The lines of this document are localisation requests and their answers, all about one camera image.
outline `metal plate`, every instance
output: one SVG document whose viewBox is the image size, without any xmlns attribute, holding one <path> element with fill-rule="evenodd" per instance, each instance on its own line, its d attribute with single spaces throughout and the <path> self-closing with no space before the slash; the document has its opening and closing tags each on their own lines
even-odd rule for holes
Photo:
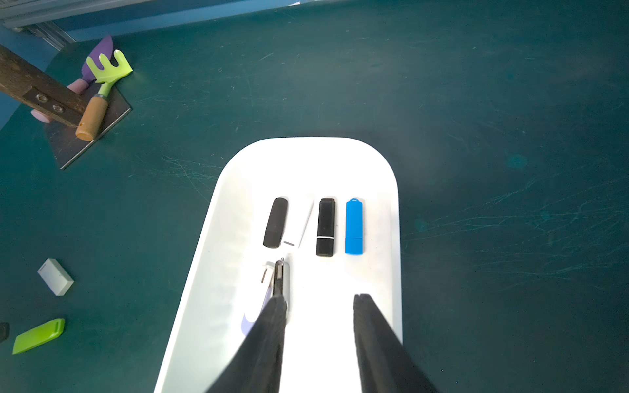
<svg viewBox="0 0 629 393">
<path fill-rule="evenodd" d="M 83 93 L 83 96 L 91 98 L 98 92 L 99 87 L 100 84 L 93 84 Z M 129 103 L 114 87 L 109 93 L 109 106 L 103 118 L 101 132 L 95 140 L 86 142 L 78 139 L 74 134 L 76 128 L 65 126 L 58 121 L 46 124 L 44 131 L 46 132 L 59 168 L 65 169 L 70 165 L 79 155 L 86 151 L 94 142 L 98 141 L 98 139 L 102 138 L 107 131 L 130 111 L 131 107 Z"/>
</svg>

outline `wooden beam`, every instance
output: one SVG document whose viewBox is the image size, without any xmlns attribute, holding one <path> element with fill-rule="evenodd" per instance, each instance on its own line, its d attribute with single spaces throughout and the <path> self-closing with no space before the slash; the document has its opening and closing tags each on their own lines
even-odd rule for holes
<svg viewBox="0 0 629 393">
<path fill-rule="evenodd" d="M 70 127 L 79 125 L 87 101 L 0 45 L 0 91 Z"/>
</svg>

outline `scratched table surface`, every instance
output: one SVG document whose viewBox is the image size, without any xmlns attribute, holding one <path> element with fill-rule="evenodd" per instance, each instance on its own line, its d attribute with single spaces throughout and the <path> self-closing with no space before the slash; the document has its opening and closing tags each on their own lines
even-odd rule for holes
<svg viewBox="0 0 629 393">
<path fill-rule="evenodd" d="M 628 9 L 554 3 L 309 3 L 116 37 L 133 111 L 67 170 L 28 108 L 0 132 L 2 390 L 151 392 L 225 163 L 346 136 L 396 174 L 404 346 L 442 392 L 629 391 Z"/>
</svg>

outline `white tray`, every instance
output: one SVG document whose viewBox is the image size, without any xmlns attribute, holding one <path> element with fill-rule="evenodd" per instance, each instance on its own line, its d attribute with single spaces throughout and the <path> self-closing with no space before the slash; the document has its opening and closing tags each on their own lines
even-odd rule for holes
<svg viewBox="0 0 629 393">
<path fill-rule="evenodd" d="M 301 247 L 262 245 L 276 197 L 311 197 Z M 335 254 L 315 255 L 318 203 L 337 202 Z M 364 203 L 364 254 L 345 254 L 345 203 Z M 192 260 L 155 393 L 202 393 L 244 340 L 249 272 L 286 257 L 290 305 L 280 391 L 360 392 L 353 297 L 370 294 L 402 340 L 398 185 L 371 146 L 348 138 L 253 143 L 221 173 Z"/>
</svg>

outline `toy trowel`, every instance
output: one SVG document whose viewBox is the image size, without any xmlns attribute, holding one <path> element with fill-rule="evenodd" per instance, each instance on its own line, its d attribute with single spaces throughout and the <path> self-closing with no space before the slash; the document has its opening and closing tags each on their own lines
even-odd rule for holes
<svg viewBox="0 0 629 393">
<path fill-rule="evenodd" d="M 92 49 L 92 52 L 89 54 L 89 58 L 91 58 L 94 63 L 98 66 L 98 68 L 102 68 L 103 65 L 99 59 L 99 55 L 103 53 L 107 58 L 111 58 L 112 53 L 114 52 L 114 43 L 111 40 L 110 36 L 103 38 L 95 47 Z M 94 82 L 96 77 L 87 63 L 83 63 L 83 67 L 81 67 L 81 77 L 69 84 L 68 89 L 74 91 L 76 94 L 83 93 L 88 87 L 89 84 Z M 50 123 L 52 118 L 49 118 L 45 114 L 39 112 L 37 109 L 33 109 L 31 114 L 39 121 L 44 123 Z"/>
<path fill-rule="evenodd" d="M 109 59 L 101 54 L 100 60 L 103 65 L 103 69 L 98 69 L 91 57 L 88 57 L 85 63 L 92 70 L 96 76 L 96 82 L 102 84 L 98 93 L 89 100 L 89 104 L 83 113 L 81 122 L 76 130 L 76 136 L 78 139 L 91 142 L 93 141 L 101 130 L 101 123 L 105 117 L 105 112 L 109 102 L 107 98 L 111 88 L 119 79 L 126 77 L 133 72 L 133 69 L 126 61 L 125 55 L 118 49 L 114 51 L 114 57 L 118 61 L 118 66 L 111 65 Z"/>
</svg>

